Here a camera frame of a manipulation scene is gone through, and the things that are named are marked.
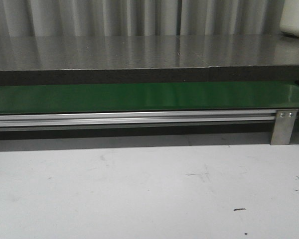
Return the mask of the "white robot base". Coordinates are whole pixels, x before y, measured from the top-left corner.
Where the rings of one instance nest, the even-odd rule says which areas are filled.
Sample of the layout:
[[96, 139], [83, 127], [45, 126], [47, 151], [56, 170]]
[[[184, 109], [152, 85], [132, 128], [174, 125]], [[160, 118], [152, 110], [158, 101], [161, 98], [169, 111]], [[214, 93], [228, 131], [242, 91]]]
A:
[[299, 37], [299, 0], [285, 0], [280, 20], [280, 31]]

